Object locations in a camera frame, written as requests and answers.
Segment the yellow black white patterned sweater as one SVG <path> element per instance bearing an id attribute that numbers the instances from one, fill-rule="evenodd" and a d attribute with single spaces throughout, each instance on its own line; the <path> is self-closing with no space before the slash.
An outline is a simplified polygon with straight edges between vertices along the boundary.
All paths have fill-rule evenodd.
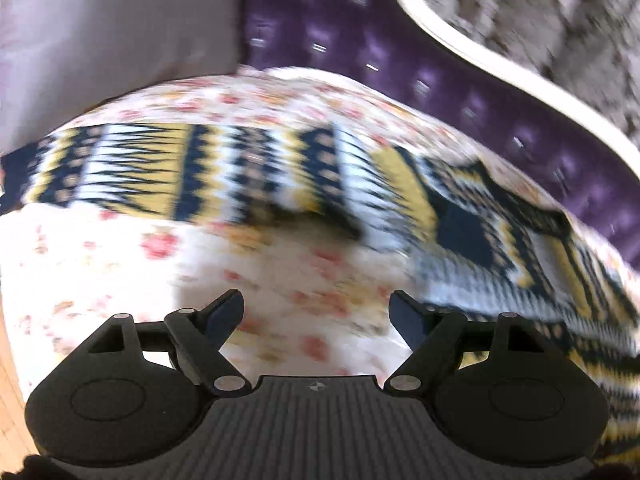
<path id="1" fill-rule="evenodd" d="M 372 374 L 407 355 L 396 289 L 531 318 L 604 391 L 597 460 L 639 463 L 639 283 L 564 210 L 468 144 L 303 128 L 111 124 L 39 147 L 1 223 L 2 298 L 29 394 L 110 315 L 156 321 L 230 288 L 249 378 Z"/>

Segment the floral quilted bedspread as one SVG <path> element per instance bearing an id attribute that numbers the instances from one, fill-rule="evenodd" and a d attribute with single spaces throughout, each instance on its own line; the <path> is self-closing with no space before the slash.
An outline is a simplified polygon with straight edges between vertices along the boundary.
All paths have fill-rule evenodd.
<path id="1" fill-rule="evenodd" d="M 39 145 L 1 220 L 1 297 L 32 393 L 108 318 L 238 290 L 224 356 L 262 375 L 373 375 L 408 356 L 396 290 L 553 335 L 574 312 L 570 224 L 464 134 L 321 70 L 132 92 Z"/>

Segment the purple tufted velvet headboard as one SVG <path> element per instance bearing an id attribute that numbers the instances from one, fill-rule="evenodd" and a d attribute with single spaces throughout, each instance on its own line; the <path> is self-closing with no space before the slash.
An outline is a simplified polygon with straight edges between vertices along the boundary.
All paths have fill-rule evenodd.
<path id="1" fill-rule="evenodd" d="M 491 148 L 639 261 L 639 152 L 586 104 L 423 0 L 242 0 L 244 61 L 360 81 Z"/>

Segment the grey pillow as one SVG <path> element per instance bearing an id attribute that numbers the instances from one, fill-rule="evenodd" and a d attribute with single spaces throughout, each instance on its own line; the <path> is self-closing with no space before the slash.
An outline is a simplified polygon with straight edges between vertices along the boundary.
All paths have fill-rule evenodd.
<path id="1" fill-rule="evenodd" d="M 1 0 L 1 151 L 160 81 L 230 74 L 240 0 Z"/>

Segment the brown silver damask curtain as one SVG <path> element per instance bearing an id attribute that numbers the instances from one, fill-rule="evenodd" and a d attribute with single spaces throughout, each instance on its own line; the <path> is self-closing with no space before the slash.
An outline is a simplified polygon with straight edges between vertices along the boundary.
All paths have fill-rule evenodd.
<path id="1" fill-rule="evenodd" d="M 458 32 L 639 140 L 639 0 L 425 1 Z"/>

